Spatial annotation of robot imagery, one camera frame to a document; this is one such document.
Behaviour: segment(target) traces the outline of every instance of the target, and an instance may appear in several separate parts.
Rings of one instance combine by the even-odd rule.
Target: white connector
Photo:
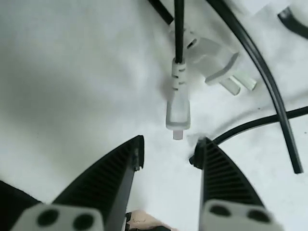
[[[271,0],[225,0],[225,2],[231,9],[252,16],[268,5]]]
[[[225,0],[225,2],[231,9],[253,16],[269,4],[275,13],[279,14],[291,5],[292,0]]]
[[[172,94],[167,102],[166,127],[173,131],[174,140],[183,139],[183,131],[191,126],[191,112],[185,60],[172,62]]]
[[[170,24],[170,32],[174,38],[174,23]],[[188,63],[192,64],[204,77],[205,83],[214,85],[220,83],[232,95],[237,95],[241,87],[233,81],[232,76],[236,77],[239,63],[239,52],[232,52],[227,47],[198,36],[190,28],[184,27],[184,51]],[[256,81],[246,77],[237,78],[243,86],[253,90]]]

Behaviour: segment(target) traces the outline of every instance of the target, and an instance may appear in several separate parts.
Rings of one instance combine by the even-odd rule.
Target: black wire
[[[282,24],[292,32],[308,39],[308,27],[301,24],[292,14],[290,7],[287,7],[278,14],[279,20]]]
[[[175,62],[183,62],[184,0],[174,0]]]
[[[287,112],[288,119],[293,119],[296,117],[304,116],[308,114],[308,107],[299,108],[296,110],[292,110]],[[237,126],[235,128],[232,128],[231,130],[223,133],[222,135],[218,136],[213,140],[213,142],[217,145],[223,143],[224,141],[232,138],[233,136],[236,136],[244,131],[251,130],[253,128],[258,128],[260,126],[264,126],[267,124],[277,123],[279,122],[277,115],[271,115],[268,117],[264,117],[261,119],[256,119],[253,121],[250,121],[248,123],[242,124],[240,126]]]
[[[170,25],[173,22],[173,17],[169,11],[164,7],[160,0],[148,0],[148,2],[154,7],[154,9],[159,13],[163,20]]]
[[[234,16],[229,7],[222,0],[206,0],[206,1],[213,7],[213,9],[220,15],[223,21],[235,34],[235,36],[244,46],[250,58],[253,60],[257,69],[259,70],[265,82],[265,85],[269,90],[269,94],[275,106],[294,173],[296,174],[302,173],[303,169],[299,160],[295,140],[292,134],[290,123],[286,115],[281,95],[279,93],[275,80],[268,66],[266,65],[261,53],[257,49],[256,45],[254,44],[248,33],[245,31],[244,27],[241,25],[241,23],[237,20],[237,18]]]

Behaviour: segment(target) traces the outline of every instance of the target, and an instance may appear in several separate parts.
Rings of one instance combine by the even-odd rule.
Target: power cord
[[[305,39],[308,39],[308,27],[300,23],[294,17],[290,7],[287,7],[279,13],[278,18],[287,29]]]
[[[231,31],[235,34],[245,50],[249,54],[250,58],[259,70],[266,87],[269,90],[269,94],[272,98],[275,106],[277,117],[279,119],[283,136],[287,145],[291,163],[293,166],[294,173],[299,174],[303,172],[301,162],[299,160],[295,140],[293,137],[292,129],[288,121],[288,117],[285,111],[285,107],[276,85],[276,82],[264,61],[260,51],[252,41],[248,33],[245,31],[242,24],[237,20],[233,12],[229,9],[226,3],[222,0],[206,0],[212,8],[218,13],[222,20],[228,25]]]
[[[162,19],[170,25],[173,22],[173,17],[169,11],[164,7],[160,0],[148,0],[148,2],[153,6],[153,8],[159,13]]]
[[[293,119],[293,118],[297,118],[297,117],[301,117],[301,116],[305,116],[308,115],[308,107],[303,107],[303,108],[299,108],[299,109],[295,109],[292,111],[287,112],[287,116],[288,119]],[[264,125],[268,125],[268,124],[273,124],[273,123],[277,123],[279,122],[278,116],[277,115],[271,115],[268,117],[264,117],[264,118],[260,118],[260,119],[256,119],[253,121],[250,121],[248,123],[239,125],[235,128],[232,128],[229,131],[226,131],[225,133],[221,134],[220,136],[218,136],[217,138],[215,138],[213,140],[213,143],[220,145],[223,142],[227,141],[228,139],[251,129],[254,128],[258,128]],[[198,150],[200,144],[202,145],[202,142],[198,142],[196,149],[195,149],[195,153],[196,150]],[[198,154],[199,156],[197,156],[197,158],[193,155],[190,159],[189,162],[194,165],[195,167],[202,169],[202,164],[203,164],[203,157],[202,154],[200,156],[200,154]]]
[[[292,110],[287,112],[287,116],[288,119],[293,119],[293,118],[297,118],[300,116],[304,116],[304,115],[308,115],[308,107],[303,107],[303,108],[299,108],[296,110]],[[261,119],[256,119],[253,121],[250,121],[248,123],[239,125],[235,128],[232,128],[231,130],[223,133],[222,135],[218,136],[217,138],[215,138],[213,140],[213,142],[217,145],[223,143],[224,141],[227,141],[228,139],[244,132],[244,131],[248,131],[254,128],[258,128],[260,126],[264,126],[264,125],[268,125],[268,124],[273,124],[273,123],[277,123],[279,122],[278,116],[277,115],[271,115],[268,117],[264,117]]]

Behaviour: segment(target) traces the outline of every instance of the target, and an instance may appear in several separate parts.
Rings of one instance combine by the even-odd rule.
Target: white plug housing
[[[167,102],[166,127],[173,131],[174,140],[183,139],[183,131],[191,126],[189,91],[185,60],[172,62],[172,93]]]
[[[170,32],[174,38],[174,23],[170,25]],[[206,84],[220,83],[232,95],[237,95],[240,92],[241,87],[231,78],[236,76],[239,52],[234,53],[227,47],[198,36],[187,25],[184,26],[183,46],[188,63],[192,64],[205,77]],[[256,81],[252,78],[236,79],[249,90],[255,88]]]

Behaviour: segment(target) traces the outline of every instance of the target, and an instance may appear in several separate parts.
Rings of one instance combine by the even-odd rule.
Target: white surface
[[[186,2],[192,30],[241,47],[204,0]],[[172,9],[172,1],[164,3]],[[293,7],[308,24],[307,1]],[[287,109],[306,106],[308,41],[287,31],[269,8],[242,21]],[[259,85],[236,97],[191,73],[192,127],[183,141],[173,141],[165,128],[165,87],[174,55],[168,27],[145,0],[2,0],[0,29],[0,178],[45,202],[103,154],[143,134],[145,165],[128,209],[197,230],[201,171],[188,163],[196,139],[274,113],[247,58],[247,73]],[[308,117],[291,125],[308,172]],[[306,230],[308,173],[293,174],[278,124],[221,147],[287,231]]]

